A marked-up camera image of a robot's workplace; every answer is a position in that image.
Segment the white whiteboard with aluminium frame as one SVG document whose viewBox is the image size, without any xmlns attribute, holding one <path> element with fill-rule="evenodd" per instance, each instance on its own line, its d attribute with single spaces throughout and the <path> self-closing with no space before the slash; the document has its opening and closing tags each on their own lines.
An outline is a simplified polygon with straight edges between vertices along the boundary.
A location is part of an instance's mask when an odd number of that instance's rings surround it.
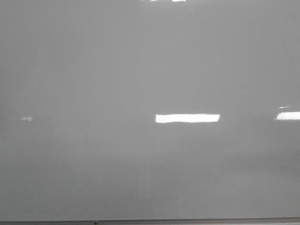
<svg viewBox="0 0 300 225">
<path fill-rule="evenodd" d="M 3 0 L 0 218 L 300 215 L 297 0 Z"/>
</svg>

